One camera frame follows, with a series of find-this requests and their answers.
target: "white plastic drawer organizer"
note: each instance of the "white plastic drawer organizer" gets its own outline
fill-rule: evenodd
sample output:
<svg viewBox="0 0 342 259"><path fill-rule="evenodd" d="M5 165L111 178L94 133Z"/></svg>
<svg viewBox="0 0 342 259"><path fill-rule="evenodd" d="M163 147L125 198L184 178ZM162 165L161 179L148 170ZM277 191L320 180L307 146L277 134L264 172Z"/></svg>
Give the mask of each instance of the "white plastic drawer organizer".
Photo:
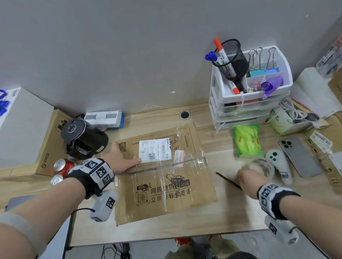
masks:
<svg viewBox="0 0 342 259"><path fill-rule="evenodd" d="M264 123L271 109L277 107L280 101L289 94L290 87L293 84L291 69L285 56L277 46L263 48L261 53L261 70L266 68L269 58L268 50L272 47L275 47L274 68L278 68L279 72L255 77L250 77L249 73L247 73L241 80L243 86L248 88L247 86L250 86L252 82L265 82L271 78L282 76L284 79L283 85L265 100L262 100L264 91L235 95L231 87L234 84L227 80L217 67L212 66L209 108L217 131L230 130L239 125ZM243 51L247 60L249 59L249 52L249 50ZM271 56L268 69L272 67L273 59ZM255 69L259 69L259 56L256 60Z"/></svg>

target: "black mesh pen holder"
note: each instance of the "black mesh pen holder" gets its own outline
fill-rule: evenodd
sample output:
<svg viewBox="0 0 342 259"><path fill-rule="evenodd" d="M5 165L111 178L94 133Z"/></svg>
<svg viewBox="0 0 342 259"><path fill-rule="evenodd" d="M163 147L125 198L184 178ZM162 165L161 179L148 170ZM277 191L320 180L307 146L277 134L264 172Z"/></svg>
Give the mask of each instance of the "black mesh pen holder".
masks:
<svg viewBox="0 0 342 259"><path fill-rule="evenodd" d="M224 51L226 52L229 62L223 65L213 65L218 67L224 76L230 81L237 81L243 78L249 69L249 64L245 55L241 51L241 44L237 39L226 40L221 43ZM217 48L215 54L220 57L220 53Z"/></svg>

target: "hand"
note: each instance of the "hand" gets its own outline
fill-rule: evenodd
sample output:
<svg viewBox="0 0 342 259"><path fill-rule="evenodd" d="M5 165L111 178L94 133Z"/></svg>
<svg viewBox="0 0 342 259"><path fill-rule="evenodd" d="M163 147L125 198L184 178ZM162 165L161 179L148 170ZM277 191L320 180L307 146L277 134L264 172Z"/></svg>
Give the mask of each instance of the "hand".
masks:
<svg viewBox="0 0 342 259"><path fill-rule="evenodd" d="M104 155L102 159L110 166L115 175L141 163L140 158L135 158L132 160L124 159L116 141L112 143L111 152Z"/></svg>
<svg viewBox="0 0 342 259"><path fill-rule="evenodd" d="M239 179L243 191L253 199L258 198L257 191L260 186L270 182L266 176L253 169L239 170L236 177Z"/></svg>

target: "person's right arm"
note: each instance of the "person's right arm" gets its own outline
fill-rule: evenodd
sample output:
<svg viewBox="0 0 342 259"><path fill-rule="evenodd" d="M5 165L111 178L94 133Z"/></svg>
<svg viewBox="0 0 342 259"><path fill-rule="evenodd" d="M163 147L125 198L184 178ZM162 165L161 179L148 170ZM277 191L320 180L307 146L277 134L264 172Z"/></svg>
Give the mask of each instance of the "person's right arm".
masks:
<svg viewBox="0 0 342 259"><path fill-rule="evenodd" d="M237 178L244 192L257 199L258 189L270 181L255 170L239 170ZM300 228L331 258L342 258L342 211L299 196L285 196L281 213Z"/></svg>

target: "smartphone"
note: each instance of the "smartphone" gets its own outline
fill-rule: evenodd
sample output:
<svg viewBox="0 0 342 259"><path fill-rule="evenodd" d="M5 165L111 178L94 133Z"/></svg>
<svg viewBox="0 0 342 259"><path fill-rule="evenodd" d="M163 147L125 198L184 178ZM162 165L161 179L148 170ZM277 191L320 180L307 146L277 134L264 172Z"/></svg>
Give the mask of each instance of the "smartphone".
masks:
<svg viewBox="0 0 342 259"><path fill-rule="evenodd" d="M278 143L301 177L312 177L323 173L323 169L310 155L299 138L288 137L278 141Z"/></svg>

